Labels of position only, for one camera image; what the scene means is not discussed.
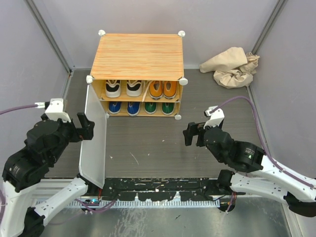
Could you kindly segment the white translucent cabinet door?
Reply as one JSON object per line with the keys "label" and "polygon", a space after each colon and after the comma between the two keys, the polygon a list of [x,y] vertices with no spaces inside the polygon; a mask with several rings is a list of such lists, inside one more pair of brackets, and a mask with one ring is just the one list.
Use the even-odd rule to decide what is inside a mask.
{"label": "white translucent cabinet door", "polygon": [[87,86],[84,113],[95,126],[92,140],[81,142],[79,173],[102,189],[105,183],[107,115],[90,84]]}

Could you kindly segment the green sneaker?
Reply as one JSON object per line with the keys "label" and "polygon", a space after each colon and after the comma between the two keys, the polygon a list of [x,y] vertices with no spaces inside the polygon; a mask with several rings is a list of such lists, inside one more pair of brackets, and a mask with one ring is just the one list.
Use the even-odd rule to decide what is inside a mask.
{"label": "green sneaker", "polygon": [[163,102],[161,106],[161,110],[165,116],[172,116],[174,115],[174,111],[175,111],[175,103]]}
{"label": "green sneaker", "polygon": [[156,102],[145,102],[144,109],[147,114],[152,115],[157,110],[157,104]]}

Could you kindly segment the blue sneaker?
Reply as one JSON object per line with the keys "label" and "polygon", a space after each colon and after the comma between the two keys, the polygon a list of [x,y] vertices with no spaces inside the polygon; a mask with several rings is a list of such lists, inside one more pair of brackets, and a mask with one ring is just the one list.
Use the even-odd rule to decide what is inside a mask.
{"label": "blue sneaker", "polygon": [[108,105],[108,111],[111,115],[118,114],[121,111],[121,101],[110,101]]}
{"label": "blue sneaker", "polygon": [[140,111],[140,102],[128,102],[127,113],[129,116],[137,116]]}

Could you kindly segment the orange sneaker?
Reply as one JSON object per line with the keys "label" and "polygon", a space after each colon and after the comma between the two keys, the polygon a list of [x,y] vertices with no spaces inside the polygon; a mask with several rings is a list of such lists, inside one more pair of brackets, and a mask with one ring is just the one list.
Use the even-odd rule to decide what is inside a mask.
{"label": "orange sneaker", "polygon": [[163,83],[163,95],[166,99],[173,99],[177,93],[177,81],[165,81]]}
{"label": "orange sneaker", "polygon": [[144,94],[143,94],[143,97],[142,97],[142,102],[145,101],[147,92],[149,92],[149,96],[153,100],[160,99],[162,97],[162,95],[163,95],[162,82],[158,81],[158,80],[153,80],[153,81],[149,81],[148,83],[146,83]]}

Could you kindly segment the black white sneaker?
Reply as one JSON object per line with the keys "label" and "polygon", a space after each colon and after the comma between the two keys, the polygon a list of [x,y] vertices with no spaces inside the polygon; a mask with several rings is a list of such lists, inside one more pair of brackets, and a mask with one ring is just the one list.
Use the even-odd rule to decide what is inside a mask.
{"label": "black white sneaker", "polygon": [[142,93],[141,80],[128,80],[126,82],[126,94],[130,97],[138,97]]}
{"label": "black white sneaker", "polygon": [[105,83],[106,96],[109,98],[117,98],[121,94],[120,80],[106,80]]}

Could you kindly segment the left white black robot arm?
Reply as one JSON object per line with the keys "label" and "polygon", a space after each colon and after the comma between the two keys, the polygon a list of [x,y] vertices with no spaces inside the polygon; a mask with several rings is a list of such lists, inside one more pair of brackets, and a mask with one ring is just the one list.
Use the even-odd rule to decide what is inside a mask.
{"label": "left white black robot arm", "polygon": [[41,179],[59,160],[69,143],[92,140],[95,123],[84,113],[77,114],[81,127],[73,121],[53,121],[47,115],[27,132],[25,147],[11,155],[2,173],[5,208],[1,212],[2,237],[38,237],[45,226],[69,202],[87,194],[95,195],[99,184],[78,175],[56,197],[38,207],[31,206],[32,194]]}

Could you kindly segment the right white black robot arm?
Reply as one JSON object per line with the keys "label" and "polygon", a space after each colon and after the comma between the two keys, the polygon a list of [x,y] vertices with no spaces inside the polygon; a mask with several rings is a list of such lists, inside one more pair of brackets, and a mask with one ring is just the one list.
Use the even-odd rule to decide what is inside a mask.
{"label": "right white black robot arm", "polygon": [[286,204],[292,212],[316,215],[316,180],[271,161],[260,147],[234,140],[221,126],[210,127],[191,122],[183,130],[185,145],[197,136],[197,146],[206,147],[219,163],[231,170],[221,170],[217,190],[221,194],[246,193]]}

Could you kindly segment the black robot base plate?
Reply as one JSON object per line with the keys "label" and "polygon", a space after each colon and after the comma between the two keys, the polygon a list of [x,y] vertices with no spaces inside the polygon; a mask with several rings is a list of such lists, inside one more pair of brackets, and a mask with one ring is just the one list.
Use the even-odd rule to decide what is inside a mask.
{"label": "black robot base plate", "polygon": [[213,201],[231,193],[211,178],[106,178],[99,195],[103,200],[120,201],[171,201],[176,195],[180,201]]}

